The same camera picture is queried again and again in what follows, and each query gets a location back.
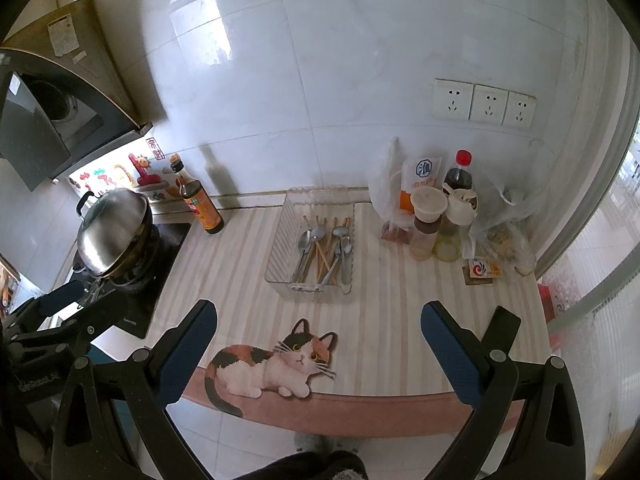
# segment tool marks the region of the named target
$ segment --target kitchen counter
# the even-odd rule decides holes
[[[200,361],[205,368],[221,348],[232,344],[272,349],[305,317],[312,333],[338,334],[332,357],[335,380],[312,377],[311,399],[284,399],[274,392],[265,392],[257,400],[230,397],[243,405],[246,418],[307,433],[345,434],[330,427],[331,421],[343,426],[344,417],[337,414],[344,410],[359,413],[354,420],[357,428],[351,431],[359,436],[457,431],[468,415],[468,407],[451,393],[446,376],[422,338],[419,316],[427,301],[440,300],[462,327],[478,337],[501,304],[522,319],[510,356],[538,363],[549,356],[542,302],[533,275],[511,283],[500,279],[493,285],[467,286],[462,260],[452,264],[434,258],[415,262],[408,246],[380,240],[382,220],[369,203],[355,208],[354,274],[348,303],[283,300],[264,280],[279,209],[223,211],[226,227],[219,235],[209,235],[194,224],[166,281],[146,339],[111,328],[95,341],[96,346],[117,360],[126,359],[136,348],[153,346],[204,298],[218,310],[218,330]],[[196,371],[184,396],[210,405],[203,369]],[[340,400],[350,402],[348,409],[346,404],[337,404]],[[364,404],[356,408],[358,400]],[[314,416],[305,413],[309,408]],[[381,411],[395,413],[395,427],[374,421],[369,424],[363,420],[367,410],[374,410],[378,418]],[[422,422],[417,425],[417,413],[431,416],[431,424],[425,425],[418,417]]]

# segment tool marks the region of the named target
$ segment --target cat whiskers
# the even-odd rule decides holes
[[[284,353],[293,352],[293,350],[289,348],[289,346],[286,343],[283,343],[282,341],[278,341],[278,344],[274,346],[273,349],[276,352],[284,352]]]
[[[326,375],[330,379],[335,379],[335,372],[329,369],[329,365],[325,365],[324,363],[316,363],[316,370],[318,370],[321,374]]]

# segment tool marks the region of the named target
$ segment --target black cooktop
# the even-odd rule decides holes
[[[158,228],[162,240],[162,251],[154,263],[154,275],[143,290],[135,294],[126,294],[129,312],[122,320],[116,323],[117,327],[140,339],[146,337],[146,332],[149,330],[151,318],[153,317],[164,282],[166,282],[175,258],[178,255],[178,251],[184,242],[187,232],[189,232],[191,228],[191,224],[186,223],[155,224],[155,226]],[[84,284],[85,290],[90,290],[97,280],[96,277],[89,274],[87,270],[73,273],[70,279],[81,281]],[[92,304],[114,288],[113,283],[107,280],[94,298],[89,299],[87,295],[80,300],[78,302],[79,308]]]

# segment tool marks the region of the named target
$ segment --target black pants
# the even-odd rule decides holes
[[[236,480],[332,480],[339,472],[349,469],[367,480],[362,460],[353,453],[334,451],[325,460],[318,453],[308,451],[281,458]]]

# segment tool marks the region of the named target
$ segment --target soy sauce bottle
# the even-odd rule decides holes
[[[469,173],[469,165],[471,164],[471,153],[467,150],[458,150],[456,153],[456,163],[453,165],[447,175],[444,177],[442,190],[445,194],[449,194],[447,186],[453,189],[471,189],[473,181],[471,173]]]
[[[171,169],[178,175],[180,196],[189,206],[191,212],[200,220],[204,230],[210,234],[222,231],[225,221],[220,216],[216,206],[213,205],[200,181],[192,178],[187,173],[184,169],[184,163],[180,159],[171,163]]]

